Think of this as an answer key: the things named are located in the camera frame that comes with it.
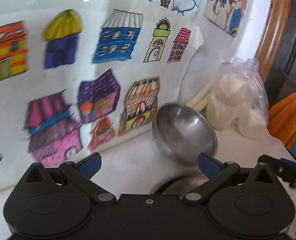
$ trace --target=wooden frame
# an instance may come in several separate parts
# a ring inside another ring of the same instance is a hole
[[[275,61],[284,34],[291,0],[272,0],[266,27],[256,52],[259,60],[259,75],[263,82]]]

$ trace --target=green door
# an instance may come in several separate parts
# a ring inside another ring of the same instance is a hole
[[[5,79],[10,76],[10,58],[6,58],[0,62],[0,78]]]

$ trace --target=blue bow tie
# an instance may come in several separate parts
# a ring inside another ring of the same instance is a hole
[[[227,0],[220,0],[221,5],[220,7],[224,7],[225,8],[225,4],[227,4]]]

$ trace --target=purple house drawing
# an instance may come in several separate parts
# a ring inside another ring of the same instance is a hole
[[[78,108],[84,123],[92,122],[116,110],[120,85],[108,69],[94,81],[80,83]]]
[[[25,129],[31,135],[29,152],[45,167],[64,162],[81,149],[81,123],[69,113],[63,92],[31,101]]]
[[[81,31],[82,22],[80,16],[73,9],[59,13],[48,23],[43,32],[43,39],[47,41],[46,69],[75,63],[75,54]]]

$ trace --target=white wall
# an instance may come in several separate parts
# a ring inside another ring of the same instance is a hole
[[[186,102],[212,79],[220,64],[234,56],[242,59],[255,56],[268,17],[271,0],[248,0],[247,10],[233,38],[203,16],[207,0],[201,0],[195,22],[200,26],[204,44],[192,58],[179,95]]]

